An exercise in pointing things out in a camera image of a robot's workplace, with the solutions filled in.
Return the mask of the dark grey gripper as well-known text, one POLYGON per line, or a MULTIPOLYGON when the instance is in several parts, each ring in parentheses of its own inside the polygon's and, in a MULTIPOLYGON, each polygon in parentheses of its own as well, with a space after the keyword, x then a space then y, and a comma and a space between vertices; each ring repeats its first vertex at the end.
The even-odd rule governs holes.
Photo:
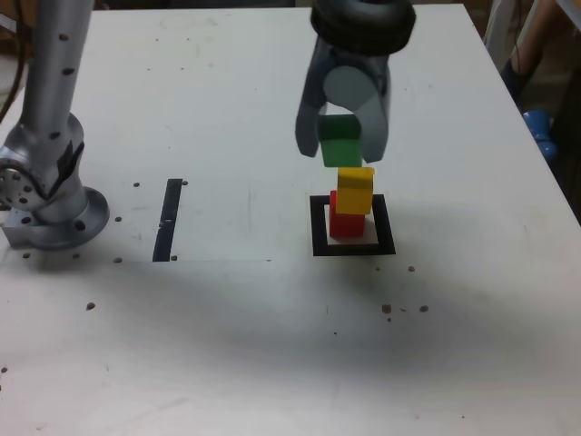
POLYGON ((328 100, 355 115, 363 160, 379 162, 389 139, 389 56, 365 56, 335 48, 336 64, 342 66, 332 69, 335 63, 330 52, 326 42, 315 44, 295 123, 299 151, 310 158, 317 154, 319 113, 328 100))

